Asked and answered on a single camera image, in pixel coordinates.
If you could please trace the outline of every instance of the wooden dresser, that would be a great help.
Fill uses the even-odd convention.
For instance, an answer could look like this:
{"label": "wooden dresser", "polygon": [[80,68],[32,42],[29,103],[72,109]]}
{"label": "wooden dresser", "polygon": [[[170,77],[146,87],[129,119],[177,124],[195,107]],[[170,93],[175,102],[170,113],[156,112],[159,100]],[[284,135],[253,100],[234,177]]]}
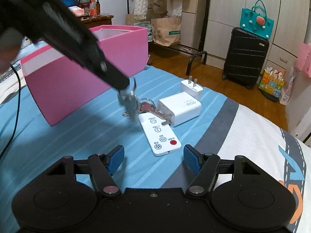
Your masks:
{"label": "wooden dresser", "polygon": [[112,24],[113,17],[113,15],[100,15],[96,18],[84,19],[82,22],[87,28],[92,28],[103,24]]}

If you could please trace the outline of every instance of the wooden floor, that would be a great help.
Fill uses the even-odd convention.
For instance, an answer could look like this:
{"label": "wooden floor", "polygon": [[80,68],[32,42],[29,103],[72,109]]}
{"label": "wooden floor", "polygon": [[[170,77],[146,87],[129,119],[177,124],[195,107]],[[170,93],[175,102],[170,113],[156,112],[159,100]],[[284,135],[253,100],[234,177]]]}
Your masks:
{"label": "wooden floor", "polygon": [[[155,45],[149,46],[149,53],[151,54],[152,66],[175,74],[178,77],[188,78],[186,69],[189,56]],[[229,80],[223,81],[222,70],[213,66],[203,65],[200,58],[193,62],[190,74],[193,78],[198,79],[197,81],[201,86],[226,95],[267,118],[280,128],[287,130],[285,106],[265,98],[257,86],[252,90],[248,90]]]}

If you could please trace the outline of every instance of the blue bedsheet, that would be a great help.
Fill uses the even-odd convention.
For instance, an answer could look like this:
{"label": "blue bedsheet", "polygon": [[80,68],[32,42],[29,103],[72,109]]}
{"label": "blue bedsheet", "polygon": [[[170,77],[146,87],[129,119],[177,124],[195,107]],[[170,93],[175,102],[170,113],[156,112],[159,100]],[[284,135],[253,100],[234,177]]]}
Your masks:
{"label": "blue bedsheet", "polygon": [[[158,99],[176,94],[181,78],[147,66],[135,75],[138,98]],[[117,93],[110,89],[51,127],[41,115],[28,88],[21,91],[21,109],[15,138],[0,161],[0,229],[16,232],[18,225],[11,212],[11,201],[18,190],[44,169],[65,155],[86,159],[94,153],[108,153],[121,144],[125,158],[113,179],[124,190],[160,188],[183,160],[185,144],[195,145],[227,97],[208,88],[202,94],[201,115],[173,128],[182,144],[174,153],[155,157],[139,122],[130,123],[122,116]],[[0,105],[0,148],[11,137],[17,109],[17,96]],[[88,176],[77,180],[91,186]]]}

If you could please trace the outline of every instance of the metal key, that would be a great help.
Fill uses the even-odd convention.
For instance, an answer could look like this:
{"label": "metal key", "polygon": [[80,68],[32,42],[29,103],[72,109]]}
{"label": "metal key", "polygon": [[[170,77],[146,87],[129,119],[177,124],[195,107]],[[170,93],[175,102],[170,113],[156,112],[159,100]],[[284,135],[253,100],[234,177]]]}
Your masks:
{"label": "metal key", "polygon": [[134,88],[130,91],[130,93],[127,93],[125,91],[119,91],[118,93],[118,100],[120,104],[126,109],[125,114],[127,114],[131,118],[133,118],[136,112],[139,111],[140,107],[140,102],[138,101],[134,93],[136,87],[136,80],[134,78]]}
{"label": "metal key", "polygon": [[[153,104],[149,104],[147,102],[142,102],[140,103],[140,108],[139,110],[137,110],[135,112],[135,114],[142,114],[142,113],[146,113],[148,112],[147,110],[150,109],[150,108],[153,108],[155,109],[154,105]],[[128,112],[123,112],[122,114],[123,116],[129,116],[129,113]]]}
{"label": "metal key", "polygon": [[153,105],[153,104],[150,104],[150,103],[146,103],[146,102],[143,102],[141,107],[140,107],[141,110],[146,110],[147,112],[149,113],[152,113],[154,114],[155,116],[163,119],[163,120],[166,120],[170,117],[172,117],[172,115],[168,114],[168,115],[164,115],[162,114],[161,112],[159,112],[156,107]]}

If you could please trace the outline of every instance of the pink paper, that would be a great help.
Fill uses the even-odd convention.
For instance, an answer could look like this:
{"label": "pink paper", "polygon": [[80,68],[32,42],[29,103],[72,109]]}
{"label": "pink paper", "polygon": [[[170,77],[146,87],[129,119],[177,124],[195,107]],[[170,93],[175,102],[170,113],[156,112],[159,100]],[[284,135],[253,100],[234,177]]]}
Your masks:
{"label": "pink paper", "polygon": [[305,43],[301,43],[299,47],[298,58],[296,61],[296,67],[307,74],[309,77],[311,75],[311,46],[306,45]]}

